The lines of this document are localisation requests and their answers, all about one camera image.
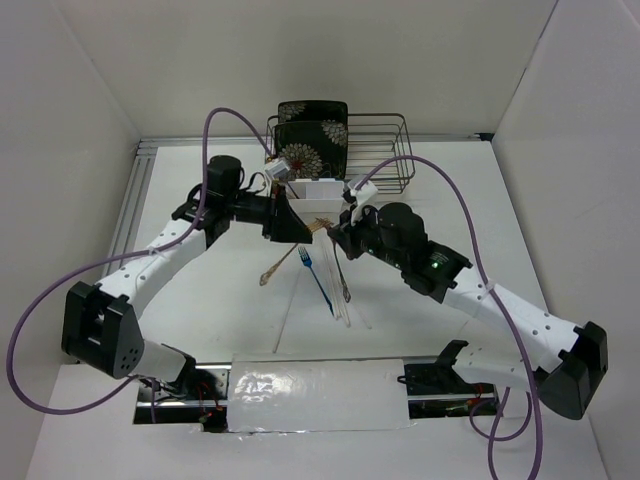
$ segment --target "blue fork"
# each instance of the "blue fork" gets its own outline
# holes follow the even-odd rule
[[[313,267],[311,266],[313,262],[311,261],[309,252],[307,252],[306,248],[299,247],[298,253],[300,254],[300,260],[302,260],[302,264],[311,271],[313,278],[315,278],[316,283],[318,284],[318,287],[320,287],[320,291],[322,292],[322,296],[327,302],[327,305],[329,305],[329,310],[331,311],[331,315],[333,315],[333,305],[331,305],[331,300],[329,300],[329,297],[327,297],[327,294],[325,293],[324,288],[322,288],[322,284],[320,283],[320,280],[318,280],[318,277],[316,276],[316,272],[313,271]]]

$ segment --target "metal wire rack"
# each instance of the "metal wire rack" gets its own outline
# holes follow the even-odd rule
[[[273,128],[278,116],[267,120],[267,142],[275,151]],[[407,122],[399,113],[350,113],[345,181],[369,173],[383,160],[412,155]],[[399,160],[376,173],[372,180],[380,194],[400,194],[416,173],[413,160]]]

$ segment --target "purple cable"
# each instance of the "purple cable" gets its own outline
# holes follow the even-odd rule
[[[467,203],[465,202],[464,197],[460,192],[460,189],[456,186],[456,184],[451,179],[451,177],[447,174],[447,172],[445,172],[438,165],[431,162],[430,160],[427,160],[426,158],[418,157],[415,155],[398,155],[396,157],[392,157],[388,160],[385,160],[384,162],[381,162],[377,167],[371,170],[367,175],[365,175],[364,179],[358,184],[358,186],[356,186],[356,190],[360,190],[360,188],[362,188],[362,186],[365,183],[367,183],[371,179],[371,177],[373,177],[376,173],[378,173],[382,168],[386,167],[390,163],[397,162],[399,160],[413,160],[415,162],[419,162],[424,165],[427,165],[428,167],[431,167],[436,172],[438,172],[440,176],[444,178],[444,180],[449,184],[449,186],[455,193],[456,197],[458,198],[458,202],[460,203],[460,206],[462,207],[462,210],[464,212],[464,216],[467,220],[467,225],[469,227],[469,234],[471,235],[471,245],[473,248],[473,255],[476,259],[476,264],[478,266],[478,272],[480,272],[480,277],[482,278],[482,282],[485,285],[487,285],[489,282],[489,277],[487,276],[487,272],[485,271],[484,265],[482,264],[482,258],[480,257],[480,248],[478,247],[478,237],[476,234],[476,229],[473,225],[473,220],[471,219],[471,213],[469,213],[469,208],[467,206]],[[533,377],[533,370],[531,368],[531,360],[529,359],[529,355],[527,354],[527,349],[524,346],[524,342],[522,341],[520,332],[518,332],[518,328],[516,327],[515,322],[513,321],[513,318],[511,318],[511,314],[507,310],[507,307],[505,307],[504,303],[502,303],[502,300],[500,299],[500,297],[498,296],[498,294],[495,292],[494,289],[490,289],[489,293],[493,298],[493,300],[498,305],[500,312],[504,315],[504,318],[507,321],[509,328],[511,329],[513,338],[515,339],[516,345],[518,346],[518,350],[520,351],[520,355],[522,356],[522,361],[524,363],[524,367],[527,373],[527,380],[529,381],[529,390],[531,391],[531,403],[533,405],[533,418],[534,418],[535,429],[536,429],[536,453],[533,461],[533,466],[531,467],[531,471],[529,472],[529,476],[527,478],[528,480],[534,480],[538,476],[538,472],[540,471],[540,467],[542,465],[543,438],[542,438],[542,413],[540,411],[540,399],[538,397],[538,392],[536,390],[536,383]],[[504,399],[500,403],[500,407],[498,408],[498,412],[493,421],[493,425],[491,426],[491,432],[489,433],[489,446],[488,446],[488,452],[487,452],[488,462],[489,462],[489,471],[491,472],[492,478],[496,480],[498,476],[496,474],[495,465],[493,463],[493,447],[496,441],[496,432],[498,430],[500,418],[502,417],[502,412],[504,411],[504,407],[507,404],[507,399],[509,398],[509,391],[510,390],[507,390],[505,392]]]
[[[506,388],[505,389],[505,395],[504,395],[504,399],[503,401],[506,401],[507,398],[509,398],[509,393],[511,392],[510,388]],[[483,405],[486,405],[488,403],[493,402],[493,399],[487,399],[487,400],[482,400],[481,402],[478,402],[474,405],[474,407],[471,409],[471,412],[469,413],[469,422],[471,423],[471,427],[478,433],[478,435],[480,435],[481,437],[486,438],[487,440],[490,440],[491,437],[489,435],[487,435],[486,433],[484,433],[482,430],[480,430],[480,427],[478,427],[476,425],[476,422],[474,420],[476,412],[478,411],[478,409],[480,407],[482,407]],[[524,433],[524,431],[527,429],[527,427],[529,426],[529,422],[531,421],[531,414],[533,413],[533,404],[531,403],[531,395],[529,395],[529,393],[527,392],[527,416],[524,419],[524,423],[522,424],[522,426],[514,433],[512,433],[511,435],[507,435],[505,437],[495,437],[494,441],[495,442],[509,442],[511,440],[514,440],[515,438],[518,438],[520,435],[522,435]]]
[[[165,245],[162,245],[162,246],[158,247],[156,249],[156,251],[158,251],[158,252],[162,252],[164,250],[167,250],[167,249],[177,245],[178,243],[182,242],[185,238],[187,238],[191,234],[191,232],[193,232],[193,230],[195,229],[196,224],[197,224],[198,220],[200,219],[200,216],[202,215],[202,212],[204,211],[204,202],[205,202],[205,199],[206,199],[206,192],[207,192],[207,160],[208,160],[207,159],[207,157],[208,157],[208,154],[207,154],[207,140],[208,140],[208,137],[209,137],[209,127],[211,125],[211,120],[218,113],[229,113],[231,115],[236,116],[240,120],[242,120],[245,123],[245,125],[247,125],[247,127],[249,127],[249,130],[251,130],[251,133],[253,133],[255,135],[255,137],[258,139],[260,144],[264,147],[264,149],[267,152],[267,154],[273,155],[272,152],[271,152],[271,149],[269,148],[267,143],[264,141],[264,139],[262,138],[260,133],[258,133],[258,130],[251,124],[251,122],[249,122],[249,120],[247,120],[246,117],[244,117],[240,113],[238,113],[235,110],[232,110],[230,108],[220,107],[220,108],[215,108],[215,109],[211,110],[211,112],[209,112],[209,115],[207,115],[207,118],[206,118],[206,120],[204,122],[204,132],[202,134],[202,188],[200,189],[200,201],[198,202],[198,209],[196,210],[196,214],[194,216],[193,223],[178,238],[176,238],[175,240],[173,240],[173,241],[171,241],[171,242],[169,242],[169,243],[167,243]],[[20,336],[20,332],[22,331],[22,328],[24,327],[24,324],[26,323],[27,319],[33,313],[33,311],[36,309],[36,307],[40,304],[40,302],[42,302],[42,300],[44,300],[56,288],[60,287],[62,284],[66,283],[67,281],[71,280],[72,278],[77,277],[78,275],[80,275],[80,274],[82,274],[82,273],[84,273],[84,272],[86,272],[88,270],[91,270],[93,268],[100,267],[102,265],[106,265],[106,264],[109,264],[109,263],[112,263],[112,262],[117,262],[117,261],[120,261],[120,260],[127,260],[127,259],[130,259],[130,258],[142,257],[142,256],[145,256],[145,255],[149,255],[149,250],[139,250],[137,252],[123,253],[121,255],[114,255],[113,257],[107,258],[105,260],[100,260],[100,261],[93,262],[93,263],[90,263],[88,265],[85,265],[84,267],[80,267],[80,268],[78,268],[78,269],[66,274],[62,278],[56,280],[54,283],[49,285],[40,295],[38,295],[33,302],[31,302],[31,304],[27,307],[27,309],[24,311],[24,313],[20,316],[20,319],[18,320],[18,323],[16,324],[15,328],[13,329],[13,333],[11,334],[11,338],[9,339],[9,346],[7,347],[7,358],[6,358],[7,380],[9,381],[9,386],[11,387],[11,390],[13,390],[13,392],[16,394],[16,396],[18,397],[18,399],[22,403],[24,403],[29,408],[32,408],[33,410],[37,410],[38,412],[46,413],[46,414],[49,414],[49,415],[73,415],[75,413],[86,412],[87,410],[91,410],[92,408],[95,408],[95,407],[97,407],[99,405],[102,405],[103,403],[105,403],[106,401],[110,400],[111,398],[113,398],[118,393],[120,393],[129,383],[131,383],[135,379],[134,377],[130,377],[129,379],[125,380],[115,390],[113,390],[111,393],[109,393],[105,397],[100,398],[100,399],[96,400],[95,402],[89,403],[87,405],[83,405],[81,407],[76,407],[76,408],[63,408],[63,409],[50,408],[50,407],[47,407],[47,406],[44,406],[44,405],[40,405],[40,404],[34,402],[29,397],[27,397],[27,395],[22,391],[22,389],[20,388],[20,385],[18,385],[18,382],[16,380],[16,376],[15,376],[14,354],[15,354],[15,350],[16,350],[16,344],[18,343],[18,337]]]

